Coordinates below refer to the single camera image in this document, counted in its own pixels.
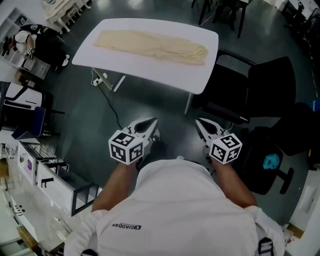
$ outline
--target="chair backrest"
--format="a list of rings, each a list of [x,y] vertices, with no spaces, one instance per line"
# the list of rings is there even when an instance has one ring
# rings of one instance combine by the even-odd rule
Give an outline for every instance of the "chair backrest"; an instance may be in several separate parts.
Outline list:
[[[252,66],[246,111],[250,117],[281,117],[296,100],[296,79],[288,57]]]
[[[319,143],[319,116],[305,103],[294,104],[270,129],[270,139],[288,156]]]
[[[32,122],[30,123],[29,131],[39,137],[42,133],[46,115],[46,109],[44,107],[36,106],[33,111]]]

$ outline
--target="dark gray floor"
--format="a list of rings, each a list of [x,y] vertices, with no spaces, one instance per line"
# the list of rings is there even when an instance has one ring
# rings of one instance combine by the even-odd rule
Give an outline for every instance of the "dark gray floor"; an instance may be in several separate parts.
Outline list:
[[[197,24],[202,1],[191,9],[191,0],[95,0],[91,10],[85,9],[82,16],[71,27],[71,33],[64,34],[63,49],[74,56],[89,32],[103,19],[150,18]],[[316,97],[310,59],[284,28],[285,19],[277,9],[263,0],[253,0],[248,6],[240,39],[237,30],[240,11],[237,13],[235,31],[231,31],[223,16],[216,24],[210,19],[203,28],[219,35],[219,48],[232,50],[256,63],[267,62],[282,56],[289,56],[296,78],[296,101],[311,101]],[[248,67],[227,57],[221,59],[236,71],[246,73]],[[111,80],[117,75],[107,72]],[[53,127],[60,137],[48,141],[56,145],[56,152],[73,169],[103,186],[112,173],[116,162],[109,157],[108,139],[116,131],[114,113],[100,90],[90,84],[91,69],[71,63],[61,73],[49,73],[45,89],[54,96],[53,108],[66,112],[56,115]],[[129,76],[117,93],[103,87],[111,104],[119,115],[122,126],[140,117],[157,117],[163,147],[154,155],[157,159],[172,159],[179,155],[205,164],[202,155],[203,143],[194,127],[198,116],[209,117],[226,124],[214,116],[191,109],[187,116],[184,108],[188,93],[152,81]],[[247,125],[272,126],[276,118],[255,118]],[[234,127],[236,133],[240,126]],[[285,195],[279,193],[282,182],[276,179],[267,195],[257,195],[263,210],[277,222],[287,222],[296,207],[307,176],[305,153],[285,157],[281,169],[285,172],[294,168],[292,183]]]

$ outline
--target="shelving unit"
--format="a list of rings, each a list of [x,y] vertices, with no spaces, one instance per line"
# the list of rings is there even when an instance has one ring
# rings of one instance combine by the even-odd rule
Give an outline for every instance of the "shelving unit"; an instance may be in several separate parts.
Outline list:
[[[20,19],[24,18],[25,23],[22,25]],[[4,22],[0,25],[0,49],[3,48],[6,37],[12,37],[16,34],[21,26],[30,25],[34,22],[24,15],[18,8],[14,8]],[[4,61],[11,66],[19,69],[23,68],[31,74],[44,79],[50,65],[34,57],[32,60],[25,61],[24,55],[19,51],[11,50],[9,55],[0,56],[0,61]]]

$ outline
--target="white wall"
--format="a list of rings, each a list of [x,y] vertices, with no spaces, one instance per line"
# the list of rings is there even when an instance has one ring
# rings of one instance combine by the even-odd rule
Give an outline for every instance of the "white wall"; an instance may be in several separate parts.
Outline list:
[[[15,7],[19,8],[34,23],[51,27],[46,21],[46,12],[42,8],[41,0],[4,0],[0,3],[0,24],[4,22]],[[15,73],[16,69],[13,66],[0,61],[0,81],[12,82]]]

